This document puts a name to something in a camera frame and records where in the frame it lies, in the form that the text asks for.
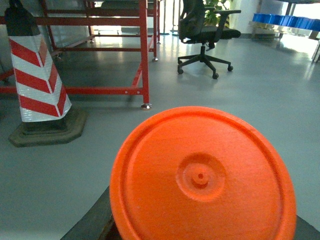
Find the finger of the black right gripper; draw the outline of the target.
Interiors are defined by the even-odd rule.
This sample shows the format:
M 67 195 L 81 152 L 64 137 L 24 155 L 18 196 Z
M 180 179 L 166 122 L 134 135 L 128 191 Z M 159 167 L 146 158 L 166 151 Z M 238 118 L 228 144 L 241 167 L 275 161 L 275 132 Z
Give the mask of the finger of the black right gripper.
M 320 232 L 300 216 L 297 216 L 295 240 L 320 240 Z

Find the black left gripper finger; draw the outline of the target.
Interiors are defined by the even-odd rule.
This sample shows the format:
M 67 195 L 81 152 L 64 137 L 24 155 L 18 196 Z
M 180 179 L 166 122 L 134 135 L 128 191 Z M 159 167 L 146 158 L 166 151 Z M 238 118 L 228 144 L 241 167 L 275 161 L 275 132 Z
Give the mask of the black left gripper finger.
M 106 240 L 113 223 L 110 188 L 107 187 L 88 212 L 61 240 Z

